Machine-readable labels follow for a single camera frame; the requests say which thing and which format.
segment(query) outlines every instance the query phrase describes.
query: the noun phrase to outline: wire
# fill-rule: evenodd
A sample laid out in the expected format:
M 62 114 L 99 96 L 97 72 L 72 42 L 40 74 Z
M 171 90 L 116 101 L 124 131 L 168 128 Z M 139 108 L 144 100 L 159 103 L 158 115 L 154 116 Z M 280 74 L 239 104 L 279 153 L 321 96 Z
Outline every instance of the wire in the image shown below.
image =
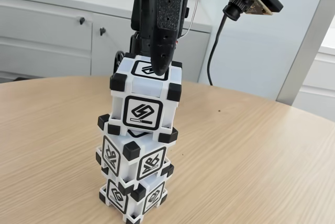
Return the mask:
M 199 0 L 195 0 L 195 7 L 194 7 L 193 14 L 192 14 L 191 24 L 189 25 L 189 28 L 188 28 L 187 32 L 185 34 L 183 34 L 182 36 L 180 36 L 179 39 L 185 37 L 189 33 L 189 31 L 191 30 L 191 27 L 192 27 L 192 24 L 193 24 L 193 21 L 194 21 L 194 17 L 195 17 L 195 12 L 197 11 L 197 7 L 198 7 L 198 2 L 199 2 Z
M 210 55 L 209 55 L 209 58 L 208 58 L 208 63 L 207 63 L 207 76 L 208 76 L 208 80 L 209 80 L 209 84 L 211 86 L 213 86 L 213 83 L 211 82 L 211 78 L 210 78 L 210 63 L 211 63 L 211 59 L 213 57 L 213 54 L 214 54 L 214 51 L 216 49 L 216 45 L 218 44 L 219 42 L 219 38 L 220 38 L 220 34 L 222 32 L 222 29 L 224 28 L 224 25 L 226 23 L 226 20 L 227 20 L 227 16 L 224 15 L 223 18 L 222 18 L 222 21 L 221 21 L 221 24 L 219 26 L 219 29 L 218 29 L 218 32 L 216 33 L 216 38 L 215 38 L 215 42 L 213 44 L 213 47 L 211 49 L 211 52 L 210 52 Z

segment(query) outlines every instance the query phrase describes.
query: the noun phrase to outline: black knob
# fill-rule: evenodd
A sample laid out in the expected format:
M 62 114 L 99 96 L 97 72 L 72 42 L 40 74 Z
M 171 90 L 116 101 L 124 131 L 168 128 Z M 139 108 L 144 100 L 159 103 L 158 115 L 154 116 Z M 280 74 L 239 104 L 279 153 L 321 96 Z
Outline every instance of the black knob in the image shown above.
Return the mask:
M 105 28 L 100 28 L 100 36 L 102 36 L 104 33 L 106 33 L 106 29 Z
M 85 17 L 81 17 L 80 20 L 79 20 L 80 25 L 82 25 L 85 21 L 86 21 L 86 20 L 85 20 Z
M 185 12 L 185 18 L 187 18 L 189 15 L 189 8 L 186 8 L 186 12 Z

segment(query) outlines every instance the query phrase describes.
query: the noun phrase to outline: black cable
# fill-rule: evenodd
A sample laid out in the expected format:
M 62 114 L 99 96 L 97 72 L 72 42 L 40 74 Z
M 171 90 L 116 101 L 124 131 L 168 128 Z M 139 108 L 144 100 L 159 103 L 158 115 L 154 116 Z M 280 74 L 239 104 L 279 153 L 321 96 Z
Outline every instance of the black cable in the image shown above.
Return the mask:
M 207 76 L 208 76 L 209 84 L 212 85 L 212 86 L 213 86 L 213 83 L 211 82 L 211 78 L 210 78 L 210 63 L 211 63 L 211 59 L 213 57 L 214 51 L 216 49 L 216 45 L 219 42 L 220 34 L 222 32 L 222 29 L 224 28 L 226 20 L 227 20 L 227 16 L 224 15 L 223 18 L 222 18 L 221 24 L 219 26 L 218 32 L 216 33 L 215 42 L 214 42 L 213 47 L 211 49 L 211 52 L 210 52 L 210 55 L 209 55 L 209 59 L 208 59 L 208 63 L 207 63 Z
M 115 60 L 114 60 L 114 73 L 119 68 L 124 56 L 125 56 L 125 53 L 123 51 L 119 50 L 119 51 L 116 52 Z

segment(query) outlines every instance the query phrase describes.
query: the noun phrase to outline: tower of cubes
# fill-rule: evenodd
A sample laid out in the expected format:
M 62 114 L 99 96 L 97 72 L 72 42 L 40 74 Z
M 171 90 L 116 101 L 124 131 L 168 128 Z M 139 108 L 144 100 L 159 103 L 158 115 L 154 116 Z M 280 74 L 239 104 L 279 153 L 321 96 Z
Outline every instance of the tower of cubes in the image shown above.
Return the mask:
M 182 64 L 173 61 L 163 76 L 150 58 L 126 53 L 110 78 L 112 112 L 99 117 L 103 136 L 96 148 L 106 184 L 99 197 L 116 207 L 126 224 L 139 224 L 167 198 L 165 183 L 174 166 L 167 149 L 176 144 L 173 119 L 182 91 Z

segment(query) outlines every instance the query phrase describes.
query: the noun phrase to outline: drawer handle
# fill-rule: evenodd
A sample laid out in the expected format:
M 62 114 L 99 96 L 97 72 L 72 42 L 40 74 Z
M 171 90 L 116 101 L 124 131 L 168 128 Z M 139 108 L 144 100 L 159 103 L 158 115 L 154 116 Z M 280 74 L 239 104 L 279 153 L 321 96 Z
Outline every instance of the drawer handle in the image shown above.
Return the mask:
M 80 20 L 79 20 L 80 25 L 82 25 L 85 21 L 86 21 L 86 20 L 85 20 L 85 17 L 81 17 Z
M 106 29 L 105 28 L 100 28 L 100 36 L 102 36 L 104 33 L 106 33 Z

